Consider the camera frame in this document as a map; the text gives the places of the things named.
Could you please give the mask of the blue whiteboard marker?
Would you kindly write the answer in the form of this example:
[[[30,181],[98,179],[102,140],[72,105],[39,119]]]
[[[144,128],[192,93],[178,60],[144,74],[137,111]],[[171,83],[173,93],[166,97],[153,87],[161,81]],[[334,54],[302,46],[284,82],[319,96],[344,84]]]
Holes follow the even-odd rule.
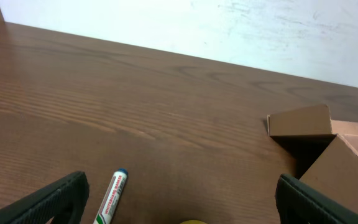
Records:
[[[126,184],[128,172],[125,169],[118,169],[113,173],[106,194],[97,212],[93,224],[110,224],[116,207],[119,203],[122,191]]]

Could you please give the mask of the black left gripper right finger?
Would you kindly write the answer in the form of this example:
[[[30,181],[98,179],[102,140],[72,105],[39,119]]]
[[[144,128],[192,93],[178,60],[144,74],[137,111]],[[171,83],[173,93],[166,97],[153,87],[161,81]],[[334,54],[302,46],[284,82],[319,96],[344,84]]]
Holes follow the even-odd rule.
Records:
[[[288,174],[278,179],[275,201],[281,224],[358,224],[358,214]]]

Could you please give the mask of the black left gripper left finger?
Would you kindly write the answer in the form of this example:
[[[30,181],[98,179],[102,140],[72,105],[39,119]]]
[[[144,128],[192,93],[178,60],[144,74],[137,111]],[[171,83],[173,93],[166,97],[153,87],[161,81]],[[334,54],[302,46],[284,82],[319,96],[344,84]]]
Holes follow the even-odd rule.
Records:
[[[76,171],[0,209],[0,223],[79,224],[89,194],[85,172]]]

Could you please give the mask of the yellow tape roll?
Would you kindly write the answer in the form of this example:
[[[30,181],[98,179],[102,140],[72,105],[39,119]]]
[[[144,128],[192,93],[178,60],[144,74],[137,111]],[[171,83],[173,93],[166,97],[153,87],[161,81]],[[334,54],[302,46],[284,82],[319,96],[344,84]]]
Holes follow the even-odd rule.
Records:
[[[186,220],[181,222],[180,224],[207,224],[207,223],[200,220]]]

